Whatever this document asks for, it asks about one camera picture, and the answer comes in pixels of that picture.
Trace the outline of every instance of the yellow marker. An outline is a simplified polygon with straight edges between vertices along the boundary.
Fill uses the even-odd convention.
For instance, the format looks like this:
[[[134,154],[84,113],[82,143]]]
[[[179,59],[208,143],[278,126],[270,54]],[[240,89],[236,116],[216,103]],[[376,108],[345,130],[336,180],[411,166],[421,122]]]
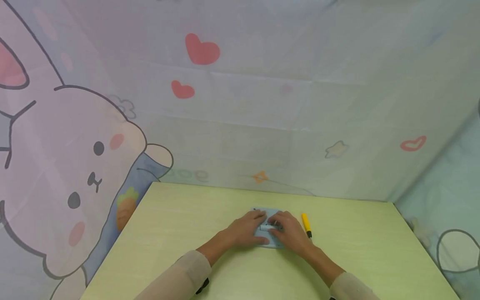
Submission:
[[[305,227],[305,232],[309,239],[312,239],[312,230],[310,229],[310,223],[308,222],[308,218],[306,214],[301,214],[301,220],[303,222],[303,227]]]

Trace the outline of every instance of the cloth wall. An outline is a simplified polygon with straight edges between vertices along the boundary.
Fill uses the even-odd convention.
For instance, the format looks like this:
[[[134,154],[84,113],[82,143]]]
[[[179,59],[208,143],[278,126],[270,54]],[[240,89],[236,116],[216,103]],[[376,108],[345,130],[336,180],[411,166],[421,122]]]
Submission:
[[[77,299],[152,181],[394,201],[478,100],[474,0],[0,0],[5,299]]]
[[[396,206],[462,300],[480,295],[478,111]]]

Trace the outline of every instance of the light blue paper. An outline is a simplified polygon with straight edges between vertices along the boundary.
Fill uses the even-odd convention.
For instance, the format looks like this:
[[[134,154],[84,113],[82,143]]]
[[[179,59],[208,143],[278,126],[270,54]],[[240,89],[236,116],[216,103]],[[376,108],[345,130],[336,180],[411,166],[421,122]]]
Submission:
[[[270,243],[268,245],[258,245],[259,247],[265,247],[265,248],[273,248],[273,249],[282,249],[283,248],[283,244],[276,238],[274,237],[272,234],[270,234],[270,232],[268,231],[261,231],[260,230],[260,226],[267,226],[269,225],[267,223],[267,220],[269,217],[273,216],[275,213],[277,213],[277,211],[279,211],[278,209],[274,209],[274,208],[265,208],[265,207],[252,207],[252,210],[264,210],[267,212],[267,218],[265,219],[265,221],[263,223],[261,223],[258,227],[257,227],[257,230],[255,231],[254,233],[254,236],[256,237],[263,237],[263,238],[267,238]],[[280,226],[274,226],[276,229],[278,230],[281,230],[281,227]]]

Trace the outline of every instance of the beige sleeve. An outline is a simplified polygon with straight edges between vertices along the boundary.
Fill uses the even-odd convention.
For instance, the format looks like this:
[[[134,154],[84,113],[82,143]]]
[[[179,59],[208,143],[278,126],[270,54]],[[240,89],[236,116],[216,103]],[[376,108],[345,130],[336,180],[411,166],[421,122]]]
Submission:
[[[335,279],[330,294],[336,300],[380,300],[360,279],[347,272]]]
[[[188,300],[210,275],[210,263],[198,251],[189,251],[150,283],[135,300]]]

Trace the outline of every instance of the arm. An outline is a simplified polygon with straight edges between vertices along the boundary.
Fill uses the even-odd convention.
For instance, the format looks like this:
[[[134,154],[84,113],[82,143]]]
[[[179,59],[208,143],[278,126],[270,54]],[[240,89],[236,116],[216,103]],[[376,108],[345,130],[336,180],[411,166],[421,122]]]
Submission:
[[[265,238],[253,236],[255,229],[265,219],[265,211],[247,212],[197,250],[187,252],[178,259],[150,283],[135,300],[190,299],[210,275],[211,267],[228,249],[268,243]]]
[[[334,263],[320,248],[315,247],[305,231],[289,212],[278,212],[268,219],[270,224],[279,223],[283,232],[272,229],[270,233],[285,247],[302,257],[330,288],[337,300],[379,300],[366,285]]]

